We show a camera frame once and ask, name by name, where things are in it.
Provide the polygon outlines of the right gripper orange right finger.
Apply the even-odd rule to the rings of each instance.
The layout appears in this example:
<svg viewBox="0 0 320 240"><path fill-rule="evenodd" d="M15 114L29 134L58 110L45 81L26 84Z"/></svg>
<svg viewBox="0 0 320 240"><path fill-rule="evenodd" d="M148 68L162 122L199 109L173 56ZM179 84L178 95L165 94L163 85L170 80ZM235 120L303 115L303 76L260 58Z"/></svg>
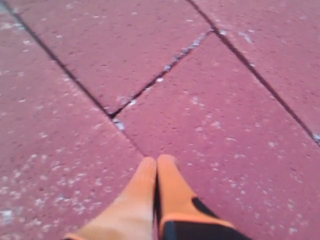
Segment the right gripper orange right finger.
<svg viewBox="0 0 320 240"><path fill-rule="evenodd" d="M229 221L198 198L179 171L176 158L157 159L157 227L160 240L246 240Z"/></svg>

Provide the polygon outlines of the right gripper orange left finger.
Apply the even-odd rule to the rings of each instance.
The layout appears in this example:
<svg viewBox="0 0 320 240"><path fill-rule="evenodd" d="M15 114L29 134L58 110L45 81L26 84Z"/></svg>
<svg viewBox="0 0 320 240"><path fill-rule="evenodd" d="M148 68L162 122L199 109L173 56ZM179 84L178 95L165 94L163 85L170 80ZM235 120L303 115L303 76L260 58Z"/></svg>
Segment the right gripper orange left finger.
<svg viewBox="0 0 320 240"><path fill-rule="evenodd" d="M122 193L66 240L152 240L156 160L145 157Z"/></svg>

